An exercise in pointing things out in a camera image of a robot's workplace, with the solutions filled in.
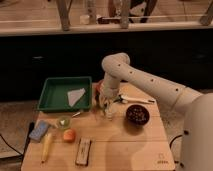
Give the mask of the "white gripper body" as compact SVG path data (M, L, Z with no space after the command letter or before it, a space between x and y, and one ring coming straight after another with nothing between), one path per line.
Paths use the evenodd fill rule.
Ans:
M120 81L109 81L102 80L100 83L100 95L99 95L99 105L104 108L112 100L116 98L119 93Z

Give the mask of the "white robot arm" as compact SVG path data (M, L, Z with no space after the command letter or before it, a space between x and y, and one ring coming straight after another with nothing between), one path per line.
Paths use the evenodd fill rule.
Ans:
M203 94L190 87L152 75L130 66L126 53L108 55L102 60L105 72L101 102L116 98L125 80L156 100L185 114L178 171L213 171L213 93Z

